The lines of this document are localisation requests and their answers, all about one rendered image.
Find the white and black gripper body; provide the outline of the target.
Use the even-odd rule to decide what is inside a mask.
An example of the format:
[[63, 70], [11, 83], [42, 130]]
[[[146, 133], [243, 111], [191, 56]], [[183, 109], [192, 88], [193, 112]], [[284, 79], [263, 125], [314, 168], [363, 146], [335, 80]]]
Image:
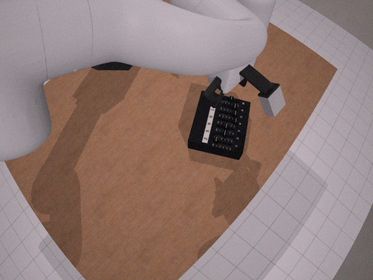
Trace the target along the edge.
[[[252, 67], [254, 67], [255, 60], [249, 63]], [[236, 69], [208, 75], [208, 82], [211, 84], [215, 77], [219, 77], [221, 79], [221, 90], [223, 93], [228, 93], [244, 79], [239, 73], [249, 64]]]

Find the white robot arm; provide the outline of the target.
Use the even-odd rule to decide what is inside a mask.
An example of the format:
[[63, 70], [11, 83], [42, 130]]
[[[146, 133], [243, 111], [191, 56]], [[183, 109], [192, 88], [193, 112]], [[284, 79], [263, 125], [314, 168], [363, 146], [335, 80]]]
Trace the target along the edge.
[[0, 162], [48, 139], [45, 81], [108, 62], [189, 76], [236, 69], [263, 51], [275, 3], [0, 0]]

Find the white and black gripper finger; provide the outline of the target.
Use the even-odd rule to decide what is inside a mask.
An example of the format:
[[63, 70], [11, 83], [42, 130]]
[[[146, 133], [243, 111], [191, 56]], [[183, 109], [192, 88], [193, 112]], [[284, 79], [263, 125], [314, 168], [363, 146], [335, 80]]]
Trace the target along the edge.
[[240, 83], [239, 83], [242, 87], [245, 87], [246, 84], [247, 84], [247, 80], [244, 78]]
[[[218, 111], [221, 110], [224, 96], [223, 91], [221, 90], [221, 79], [219, 77], [215, 77], [212, 83], [208, 86], [208, 88], [203, 92], [203, 96], [208, 99], [208, 102], [211, 107], [217, 109]], [[215, 93], [216, 89], [219, 89], [221, 92], [218, 95]]]

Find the black lighting desk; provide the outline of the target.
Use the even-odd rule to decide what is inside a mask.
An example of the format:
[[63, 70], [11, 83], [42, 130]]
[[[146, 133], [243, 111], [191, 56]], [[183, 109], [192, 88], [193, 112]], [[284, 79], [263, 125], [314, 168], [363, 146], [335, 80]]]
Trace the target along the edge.
[[221, 110], [211, 107], [201, 91], [188, 148], [239, 160], [243, 154], [251, 102], [223, 96]]

